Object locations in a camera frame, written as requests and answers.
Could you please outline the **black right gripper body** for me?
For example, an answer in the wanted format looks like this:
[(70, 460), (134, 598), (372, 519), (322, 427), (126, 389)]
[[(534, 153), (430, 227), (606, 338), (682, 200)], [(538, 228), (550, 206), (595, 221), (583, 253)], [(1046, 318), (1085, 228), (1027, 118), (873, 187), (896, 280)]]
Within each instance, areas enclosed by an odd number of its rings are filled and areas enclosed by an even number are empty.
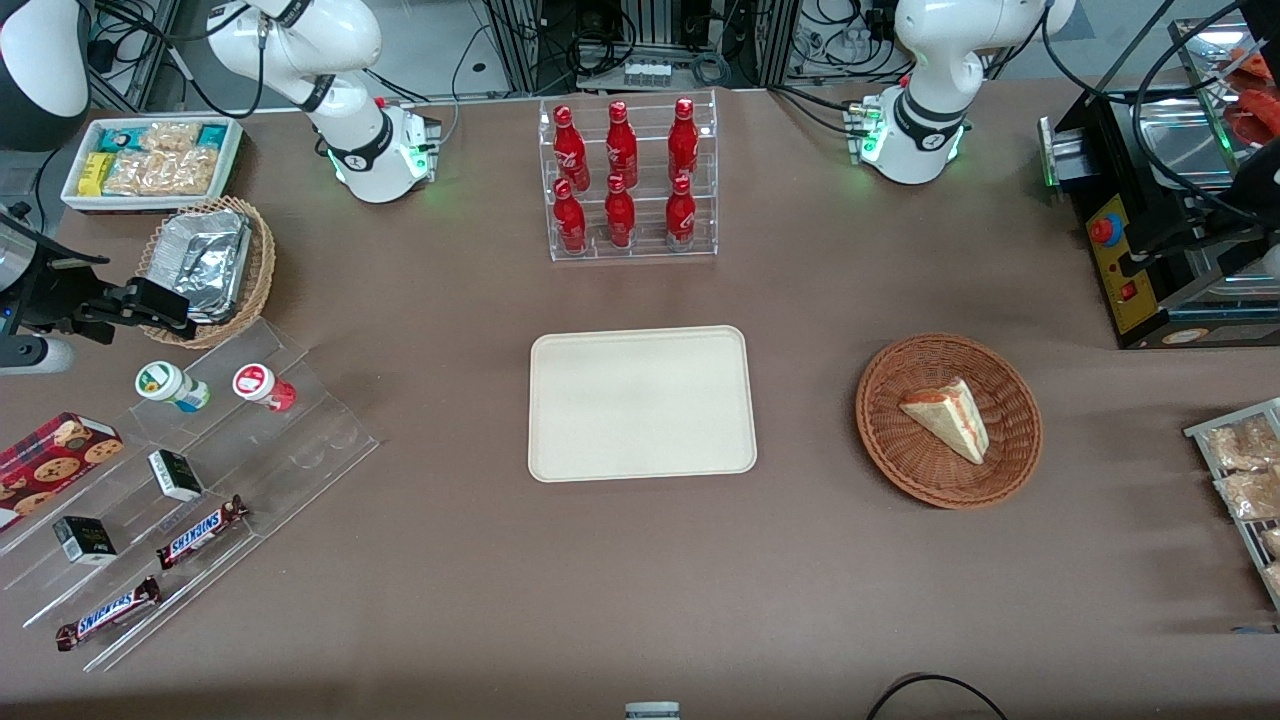
[(32, 263), (23, 272), (4, 263), (1, 334), (61, 329), (82, 333), (90, 323), (122, 324), (122, 309), (110, 297), (116, 288), (97, 278), (88, 263)]

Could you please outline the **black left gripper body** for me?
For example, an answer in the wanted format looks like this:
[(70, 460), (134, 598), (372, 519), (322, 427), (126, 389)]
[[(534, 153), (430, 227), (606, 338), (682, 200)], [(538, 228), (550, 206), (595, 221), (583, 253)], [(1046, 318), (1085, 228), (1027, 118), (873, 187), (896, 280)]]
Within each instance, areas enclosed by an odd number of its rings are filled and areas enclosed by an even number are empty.
[(1203, 200), (1204, 236), (1196, 246), (1244, 243), (1277, 232), (1279, 141), (1271, 140), (1238, 168), (1231, 184)]

